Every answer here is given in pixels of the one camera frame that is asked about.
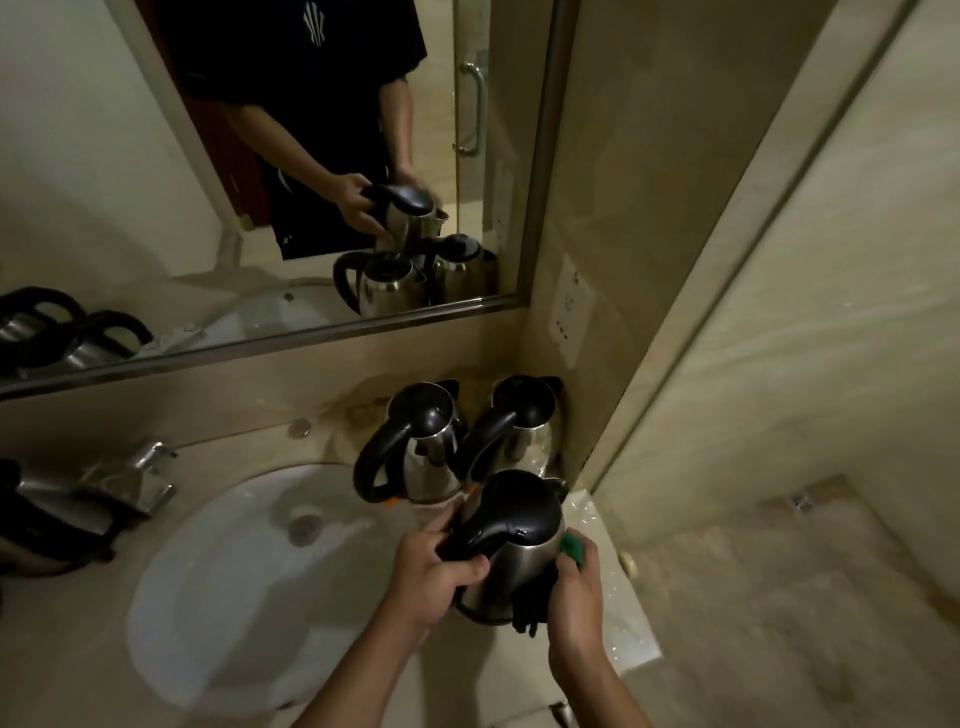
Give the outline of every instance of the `green sponge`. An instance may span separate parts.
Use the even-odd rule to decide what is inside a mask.
[[[569,531],[564,533],[564,537],[560,539],[560,553],[565,553],[577,562],[578,567],[581,567],[584,561],[586,561],[586,557],[584,556],[584,542]]]

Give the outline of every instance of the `stain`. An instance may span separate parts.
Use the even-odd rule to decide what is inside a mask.
[[[832,665],[826,669],[810,671],[813,687],[826,706],[848,705],[856,699],[856,691],[847,669],[842,665]]]
[[[960,602],[939,589],[927,590],[924,601],[940,619],[960,631]]]

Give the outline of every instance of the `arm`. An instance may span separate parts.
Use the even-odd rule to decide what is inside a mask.
[[[583,728],[650,728],[607,659],[600,558],[593,541],[577,536],[585,547],[582,569],[565,554],[557,557],[560,577],[547,609],[550,671]]]
[[[412,184],[425,189],[440,205],[440,199],[414,169],[413,131],[414,97],[406,77],[384,84],[378,91],[380,123],[387,138],[387,150],[394,167],[394,178],[401,184]]]
[[[406,534],[373,618],[293,728],[376,728],[407,660],[446,613],[459,586],[487,576],[484,556],[442,562],[437,545],[453,510]]]
[[[348,225],[378,238],[390,236],[368,214],[373,202],[360,194],[364,187],[370,186],[367,178],[358,174],[335,175],[327,170],[262,107],[224,103],[218,106],[247,146],[269,164],[336,205]]]

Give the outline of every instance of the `countertop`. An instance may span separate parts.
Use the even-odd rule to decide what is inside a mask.
[[[117,558],[51,579],[4,579],[0,615],[0,725],[16,728],[282,728],[291,708],[245,720],[190,716],[164,703],[132,666],[124,624],[140,574],[201,506],[255,475],[306,463],[350,464],[378,424],[378,408],[312,423],[292,438],[287,425],[183,448],[173,467],[178,494],[156,518],[124,534]],[[564,511],[598,543],[605,637],[620,671],[660,656],[610,537],[586,493]],[[401,675],[384,725],[482,726],[563,699],[547,666],[545,630],[535,639],[510,627],[476,625],[451,613]]]

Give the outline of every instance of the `sink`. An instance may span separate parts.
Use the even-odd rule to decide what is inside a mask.
[[[366,624],[407,509],[370,505],[352,468],[247,480],[187,520],[141,576],[133,665],[193,715],[243,718],[308,700]]]
[[[164,334],[137,357],[192,352],[359,320],[332,283],[290,284],[244,296],[208,320]]]

